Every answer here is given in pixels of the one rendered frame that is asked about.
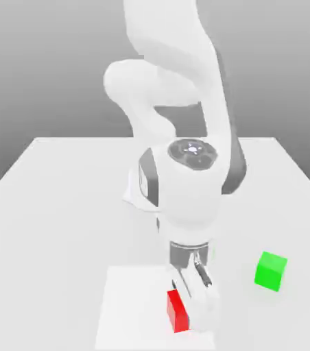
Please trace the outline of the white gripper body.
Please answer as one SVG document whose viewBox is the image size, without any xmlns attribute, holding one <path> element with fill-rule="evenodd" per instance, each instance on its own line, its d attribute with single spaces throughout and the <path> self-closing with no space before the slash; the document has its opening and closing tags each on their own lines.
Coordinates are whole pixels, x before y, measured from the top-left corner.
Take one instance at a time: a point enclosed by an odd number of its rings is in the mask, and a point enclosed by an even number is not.
<svg viewBox="0 0 310 351">
<path fill-rule="evenodd" d="M 190 329 L 216 331 L 220 317 L 220 296 L 208 269 L 190 263 L 186 269 L 170 266 L 170 276 L 189 316 Z"/>
</svg>

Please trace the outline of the small red cube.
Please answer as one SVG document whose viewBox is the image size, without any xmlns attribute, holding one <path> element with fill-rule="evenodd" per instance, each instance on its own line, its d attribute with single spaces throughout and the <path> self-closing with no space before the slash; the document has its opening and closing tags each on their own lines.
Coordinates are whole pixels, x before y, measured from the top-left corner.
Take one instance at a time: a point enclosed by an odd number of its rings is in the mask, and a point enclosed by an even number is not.
<svg viewBox="0 0 310 351">
<path fill-rule="evenodd" d="M 189 330 L 189 316 L 177 289 L 167 292 L 167 314 L 175 333 Z"/>
</svg>

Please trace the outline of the small green cube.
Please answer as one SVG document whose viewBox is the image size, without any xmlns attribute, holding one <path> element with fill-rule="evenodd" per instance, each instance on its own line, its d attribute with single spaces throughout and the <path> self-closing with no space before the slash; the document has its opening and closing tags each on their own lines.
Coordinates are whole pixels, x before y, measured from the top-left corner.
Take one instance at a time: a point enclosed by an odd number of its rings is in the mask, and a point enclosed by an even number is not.
<svg viewBox="0 0 310 351">
<path fill-rule="evenodd" d="M 287 265 L 287 258 L 263 252 L 255 271 L 254 283 L 278 292 Z"/>
</svg>

